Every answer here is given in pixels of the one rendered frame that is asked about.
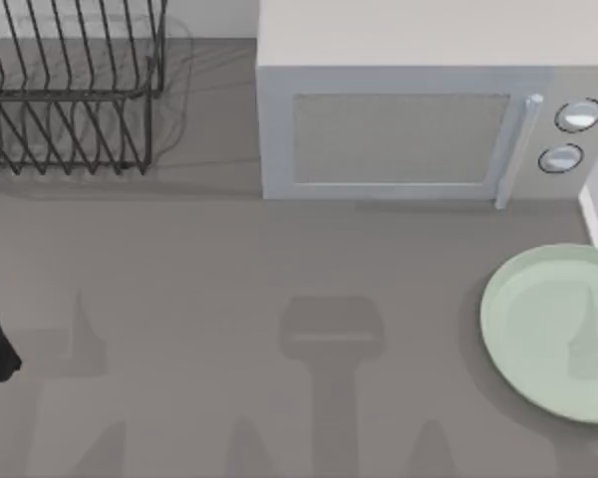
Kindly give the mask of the small microwave knob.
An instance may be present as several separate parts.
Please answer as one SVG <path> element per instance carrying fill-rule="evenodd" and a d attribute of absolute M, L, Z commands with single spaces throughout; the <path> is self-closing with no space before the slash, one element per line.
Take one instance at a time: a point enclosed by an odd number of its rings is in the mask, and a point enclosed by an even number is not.
<path fill-rule="evenodd" d="M 584 151 L 577 144 L 566 143 L 545 149 L 537 164 L 547 174 L 562 174 L 575 169 L 584 159 Z"/>

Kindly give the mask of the large microwave knob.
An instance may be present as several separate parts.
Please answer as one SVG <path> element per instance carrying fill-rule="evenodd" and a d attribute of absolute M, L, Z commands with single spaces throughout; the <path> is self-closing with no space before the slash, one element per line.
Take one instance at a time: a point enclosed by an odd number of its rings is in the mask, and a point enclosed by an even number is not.
<path fill-rule="evenodd" d="M 567 133 L 578 133 L 598 122 L 598 101 L 587 98 L 563 105 L 555 115 L 555 125 Z"/>

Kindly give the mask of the pale green plate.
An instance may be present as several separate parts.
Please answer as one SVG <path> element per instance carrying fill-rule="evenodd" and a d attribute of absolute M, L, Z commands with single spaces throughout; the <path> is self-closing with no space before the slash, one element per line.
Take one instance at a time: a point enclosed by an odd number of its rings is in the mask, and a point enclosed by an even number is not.
<path fill-rule="evenodd" d="M 502 264 L 479 331 L 493 367 L 533 405 L 598 424 L 598 248 L 552 244 Z"/>

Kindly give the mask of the microwave oven door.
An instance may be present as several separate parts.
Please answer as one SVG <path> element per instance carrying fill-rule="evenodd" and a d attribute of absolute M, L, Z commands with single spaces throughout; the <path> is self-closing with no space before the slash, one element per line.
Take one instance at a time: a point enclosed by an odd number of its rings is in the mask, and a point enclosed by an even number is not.
<path fill-rule="evenodd" d="M 491 200 L 536 67 L 261 67 L 267 199 Z"/>

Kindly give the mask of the pale microwave oven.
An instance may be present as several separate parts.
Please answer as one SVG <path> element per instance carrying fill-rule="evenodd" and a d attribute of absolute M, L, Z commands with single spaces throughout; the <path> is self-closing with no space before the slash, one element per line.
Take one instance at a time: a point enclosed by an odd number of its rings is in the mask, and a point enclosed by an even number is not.
<path fill-rule="evenodd" d="M 508 204 L 574 200 L 598 161 L 598 122 L 578 133 L 554 122 L 567 103 L 598 101 L 598 0 L 261 0 L 256 90 L 259 68 L 291 66 L 542 68 L 544 103 Z M 582 162 L 543 172 L 540 154 L 566 143 Z"/>

